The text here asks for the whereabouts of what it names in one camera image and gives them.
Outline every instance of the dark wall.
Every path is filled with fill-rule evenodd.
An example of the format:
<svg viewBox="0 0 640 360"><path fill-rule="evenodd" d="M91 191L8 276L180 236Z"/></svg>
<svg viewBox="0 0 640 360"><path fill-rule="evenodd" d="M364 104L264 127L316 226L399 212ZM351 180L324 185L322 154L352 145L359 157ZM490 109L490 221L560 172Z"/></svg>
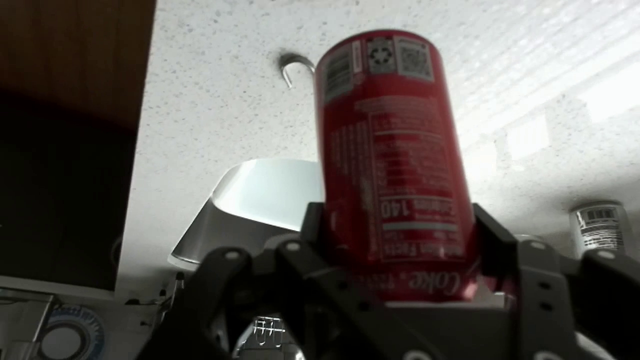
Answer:
<svg viewBox="0 0 640 360"><path fill-rule="evenodd" d="M114 288L135 132L0 95L0 274Z"/></svg>

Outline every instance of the small bottle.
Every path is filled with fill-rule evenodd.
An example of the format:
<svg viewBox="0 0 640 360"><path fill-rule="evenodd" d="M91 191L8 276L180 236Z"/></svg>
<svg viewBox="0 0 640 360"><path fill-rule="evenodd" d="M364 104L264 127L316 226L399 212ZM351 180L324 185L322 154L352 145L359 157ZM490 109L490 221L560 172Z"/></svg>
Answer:
<svg viewBox="0 0 640 360"><path fill-rule="evenodd" d="M620 202L596 202L573 210L573 236L577 258L587 250L627 250L631 224Z"/></svg>

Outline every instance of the red can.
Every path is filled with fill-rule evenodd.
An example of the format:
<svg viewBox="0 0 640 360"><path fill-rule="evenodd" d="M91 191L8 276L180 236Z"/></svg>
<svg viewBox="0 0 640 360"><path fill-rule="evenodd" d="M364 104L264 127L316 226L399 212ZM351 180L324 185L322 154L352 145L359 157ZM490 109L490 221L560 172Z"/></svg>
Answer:
<svg viewBox="0 0 640 360"><path fill-rule="evenodd" d="M389 302L470 298L475 213L436 45L352 36L322 56L316 106L335 259Z"/></svg>

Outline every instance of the screw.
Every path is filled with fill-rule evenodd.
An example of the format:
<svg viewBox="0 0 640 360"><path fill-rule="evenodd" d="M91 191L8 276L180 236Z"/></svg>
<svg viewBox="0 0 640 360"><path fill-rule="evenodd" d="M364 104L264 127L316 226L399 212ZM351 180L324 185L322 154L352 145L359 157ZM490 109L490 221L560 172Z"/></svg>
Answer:
<svg viewBox="0 0 640 360"><path fill-rule="evenodd" d="M231 250L231 252L224 253L224 258L227 258L227 259L236 259L236 258L240 258L240 252Z"/></svg>
<svg viewBox="0 0 640 360"><path fill-rule="evenodd" d="M433 360L433 355L421 349L409 349L402 360Z"/></svg>
<svg viewBox="0 0 640 360"><path fill-rule="evenodd" d="M604 252L604 250L601 250L598 256L601 256L601 258L609 258L609 259L615 259L615 258L617 258L615 252Z"/></svg>
<svg viewBox="0 0 640 360"><path fill-rule="evenodd" d="M299 250L301 250L301 243L299 243L299 242L289 242L289 243L287 243L287 250L299 252Z"/></svg>
<svg viewBox="0 0 640 360"><path fill-rule="evenodd" d="M562 360L562 357L558 353L554 353L554 351L543 349L543 351L534 353L534 360Z"/></svg>
<svg viewBox="0 0 640 360"><path fill-rule="evenodd" d="M538 250L546 247L546 243L543 243L543 242L531 242L531 243L532 243L532 247L538 247Z"/></svg>

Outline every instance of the nutrition label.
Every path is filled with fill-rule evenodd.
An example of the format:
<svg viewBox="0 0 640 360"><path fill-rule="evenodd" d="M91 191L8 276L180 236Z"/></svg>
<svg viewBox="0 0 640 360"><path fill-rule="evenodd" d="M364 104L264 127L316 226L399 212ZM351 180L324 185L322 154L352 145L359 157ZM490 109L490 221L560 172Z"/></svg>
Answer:
<svg viewBox="0 0 640 360"><path fill-rule="evenodd" d="M371 125L378 256L387 262L464 256L452 164L436 106L389 95L357 104Z"/></svg>

